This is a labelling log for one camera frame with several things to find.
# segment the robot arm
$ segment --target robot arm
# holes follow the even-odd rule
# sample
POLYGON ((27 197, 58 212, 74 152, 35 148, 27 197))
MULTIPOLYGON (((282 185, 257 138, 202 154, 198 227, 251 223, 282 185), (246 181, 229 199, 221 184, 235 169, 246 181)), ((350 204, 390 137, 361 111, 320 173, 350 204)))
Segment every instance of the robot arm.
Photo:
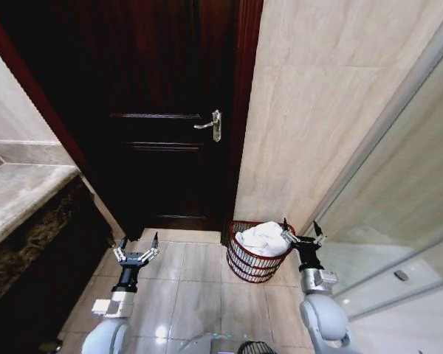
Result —
POLYGON ((290 242, 299 253, 301 266, 301 287, 305 297, 300 310, 302 321, 309 330, 317 354, 360 354, 348 329, 348 318, 343 309, 329 297, 332 287, 338 282, 333 271, 327 271, 317 258, 317 250, 326 239, 322 229, 314 222, 313 237, 296 237, 292 235, 284 219, 283 238, 290 242), (329 341, 337 342, 333 347, 329 341))
POLYGON ((133 312, 133 298, 137 292, 138 272, 158 254, 157 233, 151 249, 145 253, 125 253, 126 239, 114 249, 118 263, 123 267, 111 290, 111 299, 98 299, 92 312, 103 315, 104 320, 86 337, 82 354, 125 354, 131 340, 129 318, 133 312))

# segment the red wicker basket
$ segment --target red wicker basket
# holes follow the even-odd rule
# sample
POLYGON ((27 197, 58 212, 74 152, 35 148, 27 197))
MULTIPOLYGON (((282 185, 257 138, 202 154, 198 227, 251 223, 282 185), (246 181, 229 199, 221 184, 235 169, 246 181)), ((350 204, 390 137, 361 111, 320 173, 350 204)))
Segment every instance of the red wicker basket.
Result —
MULTIPOLYGON (((278 270, 292 247, 276 257, 258 256, 245 249, 235 238, 236 232, 243 232, 260 223, 252 221, 230 222, 230 244, 227 248, 227 262, 233 273, 247 282, 266 282, 278 270)), ((295 230, 289 225, 289 230, 295 235, 295 230)))

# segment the floor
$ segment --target floor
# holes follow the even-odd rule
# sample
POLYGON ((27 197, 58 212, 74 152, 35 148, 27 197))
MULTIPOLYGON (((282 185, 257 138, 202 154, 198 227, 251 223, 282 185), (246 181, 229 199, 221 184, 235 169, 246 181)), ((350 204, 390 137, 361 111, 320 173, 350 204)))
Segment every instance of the floor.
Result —
MULTIPOLYGON (((130 353, 173 354, 184 341, 216 332, 272 342, 284 354, 313 354, 298 310, 296 254, 268 282, 254 285, 232 273, 217 232, 146 229, 132 250, 147 250, 156 231, 161 253, 140 271, 130 353)), ((110 296, 119 273, 107 252, 63 326, 62 353, 80 352, 86 334, 100 321, 92 315, 93 303, 110 296)))

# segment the door lever handle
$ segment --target door lever handle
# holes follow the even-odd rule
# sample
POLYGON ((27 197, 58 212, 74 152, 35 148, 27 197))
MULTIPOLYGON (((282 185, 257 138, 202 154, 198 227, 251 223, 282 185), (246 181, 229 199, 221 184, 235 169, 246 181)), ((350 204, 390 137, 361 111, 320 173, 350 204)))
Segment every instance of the door lever handle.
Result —
POLYGON ((213 140, 219 142, 222 139, 222 113, 217 109, 212 112, 213 121, 204 125, 195 124, 195 129, 205 129, 213 127, 213 140))
POLYGON ((193 127, 195 129, 205 129, 205 128, 208 128, 208 127, 213 127, 214 124, 215 124, 214 122, 210 122, 210 123, 207 123, 207 124, 204 124, 204 125, 195 124, 193 127))

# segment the shower enclosure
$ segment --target shower enclosure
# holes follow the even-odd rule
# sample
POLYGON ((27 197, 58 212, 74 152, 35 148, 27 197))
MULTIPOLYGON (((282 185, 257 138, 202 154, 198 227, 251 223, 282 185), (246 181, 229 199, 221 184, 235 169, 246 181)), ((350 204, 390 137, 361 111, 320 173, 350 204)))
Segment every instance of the shower enclosure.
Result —
POLYGON ((316 215, 329 236, 319 258, 337 272, 333 297, 365 353, 443 353, 441 36, 409 99, 316 215))

